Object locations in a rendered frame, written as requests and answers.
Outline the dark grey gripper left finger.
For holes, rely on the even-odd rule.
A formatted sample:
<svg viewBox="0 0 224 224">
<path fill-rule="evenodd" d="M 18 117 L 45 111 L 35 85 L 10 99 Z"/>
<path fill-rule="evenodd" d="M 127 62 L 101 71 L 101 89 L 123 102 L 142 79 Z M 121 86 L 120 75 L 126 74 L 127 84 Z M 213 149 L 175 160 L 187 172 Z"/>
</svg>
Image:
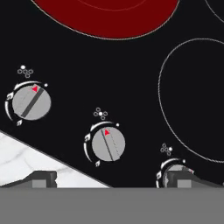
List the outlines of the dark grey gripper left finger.
<svg viewBox="0 0 224 224">
<path fill-rule="evenodd" d="M 3 188 L 56 188 L 56 179 L 56 171 L 34 171 L 23 179 L 3 185 Z"/>
</svg>

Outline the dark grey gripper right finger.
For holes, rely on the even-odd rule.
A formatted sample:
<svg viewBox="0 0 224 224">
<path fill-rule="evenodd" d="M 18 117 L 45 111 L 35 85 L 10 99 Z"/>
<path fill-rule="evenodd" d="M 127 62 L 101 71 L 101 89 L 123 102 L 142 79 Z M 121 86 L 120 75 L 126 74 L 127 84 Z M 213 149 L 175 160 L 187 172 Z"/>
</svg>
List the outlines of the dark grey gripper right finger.
<svg viewBox="0 0 224 224">
<path fill-rule="evenodd" d="M 188 171 L 169 171 L 167 178 L 167 186 L 171 188 L 221 188 L 221 185 L 198 178 Z"/>
</svg>

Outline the grey hob knob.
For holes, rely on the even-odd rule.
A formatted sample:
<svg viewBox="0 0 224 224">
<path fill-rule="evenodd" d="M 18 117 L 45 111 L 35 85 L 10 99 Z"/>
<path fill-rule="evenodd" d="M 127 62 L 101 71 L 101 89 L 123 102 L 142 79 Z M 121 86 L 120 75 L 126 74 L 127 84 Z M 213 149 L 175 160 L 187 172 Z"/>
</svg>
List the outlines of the grey hob knob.
<svg viewBox="0 0 224 224">
<path fill-rule="evenodd" d="M 36 121 L 44 117 L 51 106 L 50 95 L 38 84 L 20 88 L 12 100 L 14 113 L 27 121 Z"/>
<path fill-rule="evenodd" d="M 125 150 L 123 133 L 114 127 L 99 129 L 92 140 L 94 154 L 102 161 L 114 162 L 119 160 Z"/>
<path fill-rule="evenodd" d="M 193 170 L 191 170 L 190 168 L 188 168 L 184 165 L 181 165 L 181 164 L 172 165 L 172 166 L 168 167 L 163 174 L 162 184 L 163 184 L 164 188 L 171 188 L 171 187 L 167 186 L 167 182 L 168 182 L 167 174 L 168 174 L 168 172 L 191 172 L 192 174 L 194 174 Z"/>
</svg>

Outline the black glass hob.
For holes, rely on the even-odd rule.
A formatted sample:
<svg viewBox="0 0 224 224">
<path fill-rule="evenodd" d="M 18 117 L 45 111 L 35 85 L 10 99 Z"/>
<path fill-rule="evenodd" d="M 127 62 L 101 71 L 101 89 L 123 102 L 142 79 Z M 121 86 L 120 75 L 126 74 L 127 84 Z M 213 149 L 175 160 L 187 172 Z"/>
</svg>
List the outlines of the black glass hob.
<svg viewBox="0 0 224 224">
<path fill-rule="evenodd" d="M 224 186 L 224 0 L 0 0 L 0 186 L 56 171 L 60 186 L 162 186 L 184 165 Z M 38 84 L 36 121 L 12 100 Z M 120 130 L 105 162 L 95 133 Z"/>
</svg>

